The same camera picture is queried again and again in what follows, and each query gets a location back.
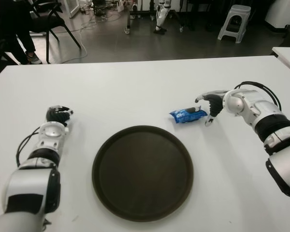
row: white plastic stool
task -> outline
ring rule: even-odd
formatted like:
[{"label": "white plastic stool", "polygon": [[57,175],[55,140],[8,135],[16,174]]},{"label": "white plastic stool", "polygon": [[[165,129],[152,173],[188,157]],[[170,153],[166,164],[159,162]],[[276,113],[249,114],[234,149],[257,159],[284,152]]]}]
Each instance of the white plastic stool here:
[{"label": "white plastic stool", "polygon": [[[250,6],[243,6],[243,5],[233,5],[228,13],[227,19],[224,22],[223,27],[220,30],[218,35],[218,39],[221,40],[224,35],[232,36],[236,38],[236,43],[240,43],[243,39],[243,36],[246,32],[246,26],[248,23],[248,18],[250,16],[251,7]],[[229,25],[230,20],[234,16],[240,16],[242,19],[241,26],[238,32],[228,31],[227,27]]]}]

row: sneaker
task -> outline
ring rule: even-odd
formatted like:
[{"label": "sneaker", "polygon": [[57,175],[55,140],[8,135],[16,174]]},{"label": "sneaker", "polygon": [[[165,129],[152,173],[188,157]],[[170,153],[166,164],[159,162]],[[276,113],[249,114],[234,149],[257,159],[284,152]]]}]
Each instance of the sneaker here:
[{"label": "sneaker", "polygon": [[42,64],[42,61],[38,58],[38,56],[34,53],[33,56],[29,56],[28,53],[26,52],[27,59],[31,64]]}]

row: gray floor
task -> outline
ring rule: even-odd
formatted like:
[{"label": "gray floor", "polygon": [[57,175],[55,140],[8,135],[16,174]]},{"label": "gray floor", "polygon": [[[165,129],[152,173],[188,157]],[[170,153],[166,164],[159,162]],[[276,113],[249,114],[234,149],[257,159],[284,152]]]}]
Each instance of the gray floor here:
[{"label": "gray floor", "polygon": [[[108,20],[96,24],[81,31],[84,49],[80,51],[71,37],[64,32],[64,28],[56,28],[54,31],[60,39],[50,35],[50,62],[61,63],[77,58],[68,63],[89,62],[119,62],[119,61],[143,61],[165,59],[189,59],[189,58],[217,58],[236,56],[261,56],[271,53],[273,46],[282,42],[282,34],[273,33],[263,25],[250,26],[241,44],[235,44],[234,40],[217,40],[219,27],[215,26],[213,32],[205,30],[206,21],[200,16],[196,21],[196,30],[179,32],[179,24],[175,19],[167,18],[165,35],[156,35],[152,31],[155,22],[149,18],[135,19],[131,21],[130,35],[124,33],[127,24],[127,12],[109,12]],[[62,14],[70,30],[88,26],[87,22],[93,17],[78,13],[69,19]],[[79,31],[73,34],[80,41]],[[37,55],[43,63],[46,63],[45,37],[33,37]]]}]

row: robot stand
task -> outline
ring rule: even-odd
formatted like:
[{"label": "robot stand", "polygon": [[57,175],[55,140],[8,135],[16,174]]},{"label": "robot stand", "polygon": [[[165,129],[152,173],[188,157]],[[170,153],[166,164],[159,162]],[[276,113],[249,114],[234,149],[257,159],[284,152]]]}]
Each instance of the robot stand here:
[{"label": "robot stand", "polygon": [[[135,18],[135,16],[137,15],[138,18],[141,18],[143,16],[150,16],[150,20],[154,21],[156,18],[156,10],[154,9],[154,1],[150,0],[150,7],[149,7],[149,11],[132,11],[131,9],[128,11],[128,15],[127,15],[127,27],[125,28],[124,32],[128,35],[130,34],[130,29],[131,29],[131,16]],[[184,23],[182,22],[179,14],[175,11],[175,10],[170,10],[168,13],[168,16],[170,18],[172,18],[173,16],[177,19],[177,21],[179,22],[179,31],[182,33],[183,32],[183,28],[184,28]]]}]

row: brown tray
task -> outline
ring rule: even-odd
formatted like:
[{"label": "brown tray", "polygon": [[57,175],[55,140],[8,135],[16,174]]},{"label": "brown tray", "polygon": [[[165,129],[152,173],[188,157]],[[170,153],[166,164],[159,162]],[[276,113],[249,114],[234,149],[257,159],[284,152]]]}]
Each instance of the brown tray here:
[{"label": "brown tray", "polygon": [[115,215],[131,221],[154,221],[172,213],[188,197],[193,166],[184,145],[152,126],[124,129],[98,151],[92,183]]}]

